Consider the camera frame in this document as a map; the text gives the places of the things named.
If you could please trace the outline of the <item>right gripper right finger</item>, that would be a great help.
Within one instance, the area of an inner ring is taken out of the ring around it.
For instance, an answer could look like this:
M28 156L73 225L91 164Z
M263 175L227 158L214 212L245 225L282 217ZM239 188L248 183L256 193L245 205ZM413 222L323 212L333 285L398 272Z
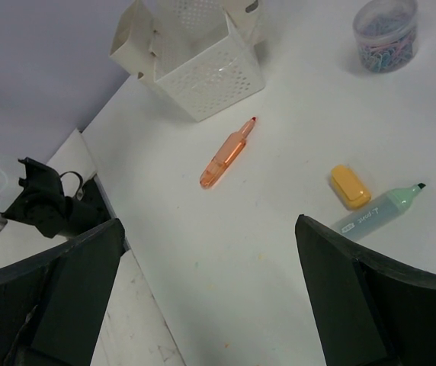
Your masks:
M328 365L436 365L436 274L301 215L295 237Z

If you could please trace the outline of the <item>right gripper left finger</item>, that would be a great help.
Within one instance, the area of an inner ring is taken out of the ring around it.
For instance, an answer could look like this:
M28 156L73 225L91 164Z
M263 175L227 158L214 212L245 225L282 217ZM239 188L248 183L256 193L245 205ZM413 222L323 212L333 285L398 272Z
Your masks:
M89 365L124 253L112 219L0 268L0 365Z

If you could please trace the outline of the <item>paperclip jar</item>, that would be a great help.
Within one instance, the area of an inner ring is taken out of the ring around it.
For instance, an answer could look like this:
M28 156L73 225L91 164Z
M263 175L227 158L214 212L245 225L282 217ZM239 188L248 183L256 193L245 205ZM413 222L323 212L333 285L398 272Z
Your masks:
M418 52L418 2L368 2L352 23L361 65L372 73L402 68Z

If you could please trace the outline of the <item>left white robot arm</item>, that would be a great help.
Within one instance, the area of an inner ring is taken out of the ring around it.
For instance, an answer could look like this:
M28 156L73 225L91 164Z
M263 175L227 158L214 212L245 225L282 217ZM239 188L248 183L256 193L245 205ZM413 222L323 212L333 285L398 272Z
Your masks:
M52 239L76 237L111 218L94 179L85 181L75 171L59 174L28 157L19 162L25 167L25 176L18 179L22 192L1 213L6 220L33 226L42 236ZM74 175L79 181L71 196L64 193L65 175Z

